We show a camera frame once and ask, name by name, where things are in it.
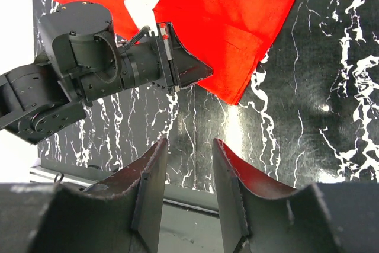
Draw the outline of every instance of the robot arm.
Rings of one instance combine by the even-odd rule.
[[[0,75],[0,130],[32,144],[86,117],[83,105],[152,83],[177,92],[212,75],[188,53],[171,23],[143,27],[117,47],[104,6],[71,2],[41,17],[44,51]]]

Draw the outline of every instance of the red towel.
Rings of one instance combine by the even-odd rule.
[[[61,4],[70,1],[56,0]],[[124,0],[87,0],[106,6],[115,32],[137,32]],[[258,62],[277,36],[294,0],[160,0],[156,21],[171,21],[184,46],[214,69],[199,85],[237,104]]]

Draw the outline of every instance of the black cylinder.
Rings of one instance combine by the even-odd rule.
[[[158,56],[149,43],[141,43],[129,48],[123,55],[129,80],[138,87],[160,78]]]

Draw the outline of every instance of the black marble surface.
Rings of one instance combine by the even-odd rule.
[[[57,7],[34,0],[35,21]],[[43,161],[103,171],[168,137],[166,183],[214,191],[211,143],[295,187],[379,173],[379,0],[296,0],[239,105],[195,86],[149,86],[98,100],[38,147]],[[41,50],[37,29],[36,52]]]

